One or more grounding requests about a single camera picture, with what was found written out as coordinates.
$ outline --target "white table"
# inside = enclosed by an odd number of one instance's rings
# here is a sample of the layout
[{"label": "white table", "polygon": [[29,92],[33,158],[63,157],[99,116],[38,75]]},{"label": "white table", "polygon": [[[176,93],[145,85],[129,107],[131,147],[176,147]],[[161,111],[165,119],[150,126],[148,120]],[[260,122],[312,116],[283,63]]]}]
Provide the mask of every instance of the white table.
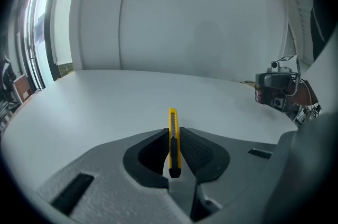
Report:
[{"label": "white table", "polygon": [[285,115],[255,102],[248,85],[178,74],[77,71],[35,96],[15,116],[2,149],[19,183],[36,190],[87,150],[168,126],[168,108],[179,125],[209,133],[277,143],[296,130]]}]

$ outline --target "yellow utility knife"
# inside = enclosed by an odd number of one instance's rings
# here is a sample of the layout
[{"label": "yellow utility knife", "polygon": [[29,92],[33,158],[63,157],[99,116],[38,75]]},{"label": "yellow utility knife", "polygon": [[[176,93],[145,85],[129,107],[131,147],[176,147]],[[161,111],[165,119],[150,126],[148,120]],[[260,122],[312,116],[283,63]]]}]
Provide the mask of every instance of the yellow utility knife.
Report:
[{"label": "yellow utility knife", "polygon": [[171,178],[181,175],[180,128],[177,110],[169,108],[169,174]]}]

